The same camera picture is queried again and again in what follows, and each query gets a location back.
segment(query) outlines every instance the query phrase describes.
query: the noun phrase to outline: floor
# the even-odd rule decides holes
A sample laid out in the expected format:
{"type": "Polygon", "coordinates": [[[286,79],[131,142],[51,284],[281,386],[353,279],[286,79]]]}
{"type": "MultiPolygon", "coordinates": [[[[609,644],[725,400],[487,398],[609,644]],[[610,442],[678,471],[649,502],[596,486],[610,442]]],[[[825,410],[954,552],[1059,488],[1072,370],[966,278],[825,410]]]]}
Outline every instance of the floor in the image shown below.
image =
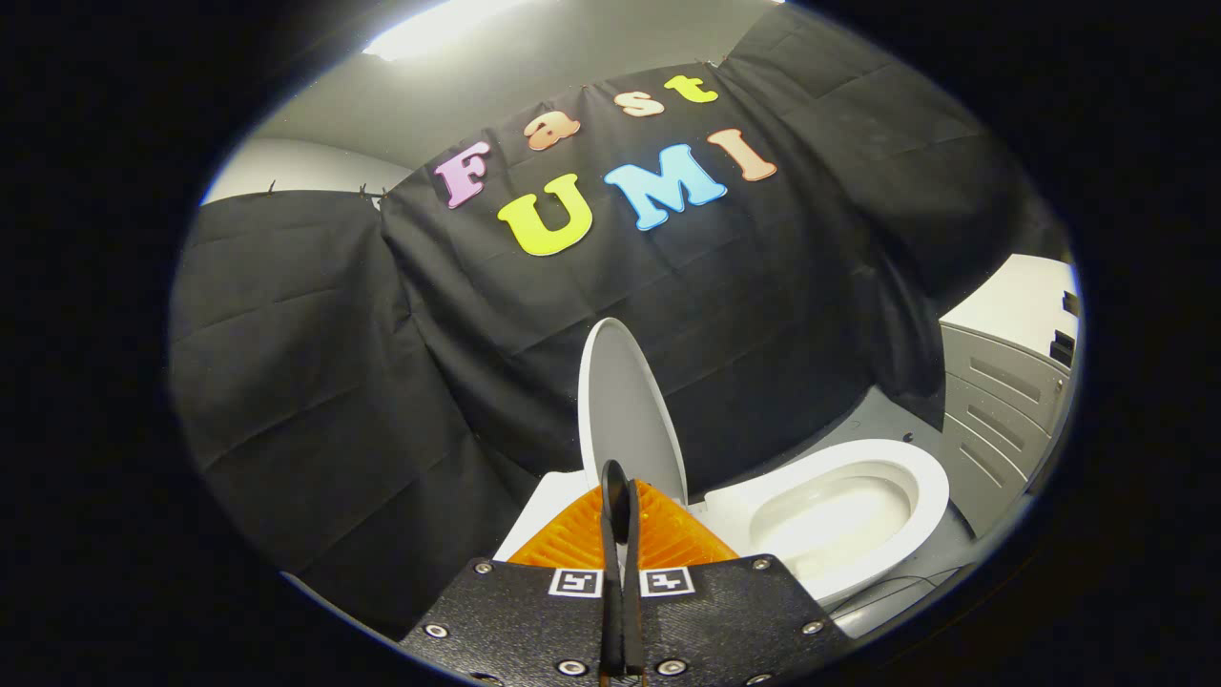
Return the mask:
{"type": "MultiPolygon", "coordinates": [[[[797,458],[856,439],[902,439],[911,433],[911,444],[930,453],[940,450],[941,433],[890,401],[877,388],[869,389],[861,404],[833,431],[802,447],[794,448],[797,458]]],[[[949,580],[967,564],[983,560],[1026,514],[1031,497],[1023,494],[1005,520],[983,538],[973,539],[958,511],[951,505],[941,522],[911,556],[882,581],[828,609],[845,633],[858,638],[899,615],[949,580]]]]}

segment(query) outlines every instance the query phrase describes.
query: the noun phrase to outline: gray cabinet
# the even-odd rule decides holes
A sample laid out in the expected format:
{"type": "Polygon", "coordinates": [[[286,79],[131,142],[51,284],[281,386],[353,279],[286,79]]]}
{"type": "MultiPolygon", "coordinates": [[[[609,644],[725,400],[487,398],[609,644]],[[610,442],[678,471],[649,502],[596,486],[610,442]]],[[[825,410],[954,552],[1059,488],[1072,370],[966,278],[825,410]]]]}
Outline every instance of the gray cabinet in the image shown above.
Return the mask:
{"type": "Polygon", "coordinates": [[[976,537],[1026,491],[1067,410],[1072,360],[1053,358],[1053,342],[1073,345],[1076,295],[1070,265],[1012,255],[941,317],[945,425],[937,459],[976,537]]]}

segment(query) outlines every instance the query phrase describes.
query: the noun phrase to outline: toilet lid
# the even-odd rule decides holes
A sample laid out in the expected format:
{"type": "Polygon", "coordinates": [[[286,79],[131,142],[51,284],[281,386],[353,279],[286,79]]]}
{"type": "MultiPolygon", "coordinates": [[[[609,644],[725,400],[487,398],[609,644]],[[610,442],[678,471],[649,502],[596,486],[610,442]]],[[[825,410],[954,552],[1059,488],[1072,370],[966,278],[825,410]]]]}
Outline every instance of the toilet lid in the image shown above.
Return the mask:
{"type": "Polygon", "coordinates": [[[636,339],[614,317],[593,325],[585,340],[576,412],[591,489],[603,464],[614,460],[629,480],[642,480],[686,508],[686,471],[665,400],[636,339]]]}

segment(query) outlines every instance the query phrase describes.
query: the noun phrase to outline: cabinet door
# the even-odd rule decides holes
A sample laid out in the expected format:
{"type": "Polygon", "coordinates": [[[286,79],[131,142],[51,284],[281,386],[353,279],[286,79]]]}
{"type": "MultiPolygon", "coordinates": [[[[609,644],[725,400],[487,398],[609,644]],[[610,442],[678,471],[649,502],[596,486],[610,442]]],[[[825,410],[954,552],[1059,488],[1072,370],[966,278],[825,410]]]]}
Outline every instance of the cabinet door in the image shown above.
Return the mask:
{"type": "Polygon", "coordinates": [[[950,500],[976,537],[987,534],[1026,489],[1026,478],[1005,456],[950,416],[937,459],[950,481],[950,500]]]}
{"type": "Polygon", "coordinates": [[[1065,375],[1005,343],[941,325],[945,372],[988,392],[1050,433],[1062,406],[1065,375]]]}
{"type": "Polygon", "coordinates": [[[991,444],[1026,480],[1034,476],[1051,441],[1013,406],[952,375],[945,376],[945,415],[991,444]]]}

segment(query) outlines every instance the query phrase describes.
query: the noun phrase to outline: black cloth backdrop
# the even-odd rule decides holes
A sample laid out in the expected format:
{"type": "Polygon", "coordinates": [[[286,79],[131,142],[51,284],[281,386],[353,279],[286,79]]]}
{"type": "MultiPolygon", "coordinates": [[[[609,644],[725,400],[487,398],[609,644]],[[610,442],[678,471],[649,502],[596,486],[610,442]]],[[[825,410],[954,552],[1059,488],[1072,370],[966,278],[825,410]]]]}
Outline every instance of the black cloth backdrop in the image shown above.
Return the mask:
{"type": "Polygon", "coordinates": [[[171,301],[170,386],[198,467],[252,544],[354,616],[411,625],[490,555],[548,471],[580,467],[590,327],[625,321],[665,394],[697,495],[818,432],[871,384],[940,427],[937,317],[1012,251],[1062,256],[1016,161],[952,98],[862,39],[770,10],[719,67],[574,88],[393,188],[276,192],[200,209],[171,301]],[[703,79],[697,104],[662,87],[703,79]],[[665,112],[630,117],[615,94],[665,112]],[[573,137],[521,131],[562,110],[573,137]],[[707,134],[779,171],[747,182],[707,134]],[[431,173],[486,140],[457,209],[431,173]],[[602,174],[691,145],[728,193],[641,232],[602,174]],[[578,174],[593,225],[529,255],[501,206],[578,174]]]}

